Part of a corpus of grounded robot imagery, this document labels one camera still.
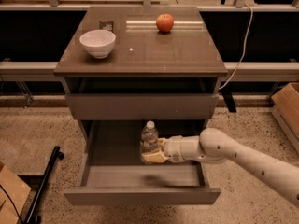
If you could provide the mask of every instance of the drawer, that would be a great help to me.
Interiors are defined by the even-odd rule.
[[[160,136],[191,135],[191,121],[158,121]],[[213,204],[220,189],[210,188],[200,163],[144,165],[139,158],[143,123],[95,121],[91,142],[84,153],[78,183],[64,190],[72,204]]]
[[[218,94],[67,94],[74,119],[210,119]]]

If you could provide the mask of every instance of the brown tabletop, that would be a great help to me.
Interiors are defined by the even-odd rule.
[[[158,32],[156,18],[170,13],[172,31]],[[82,34],[113,21],[116,44],[95,59],[79,43]],[[54,73],[58,76],[226,76],[220,54],[196,7],[90,7]]]

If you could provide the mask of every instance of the cardboard box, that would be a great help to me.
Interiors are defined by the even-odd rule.
[[[0,184],[8,193],[19,212],[30,193],[30,187],[25,184],[16,174],[10,171],[2,162],[0,162]],[[0,189],[0,224],[16,224],[18,223],[18,215],[13,208],[7,195]]]
[[[290,83],[272,96],[272,114],[299,153],[299,83]]]

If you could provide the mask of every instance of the red apple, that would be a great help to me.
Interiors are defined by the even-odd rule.
[[[160,32],[169,33],[174,26],[174,18],[167,13],[161,14],[157,17],[156,25]]]

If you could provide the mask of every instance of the bottle cap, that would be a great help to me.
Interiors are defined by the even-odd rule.
[[[153,128],[155,128],[155,123],[154,123],[153,121],[149,121],[149,122],[147,122],[147,128],[148,128],[148,129],[153,129]]]

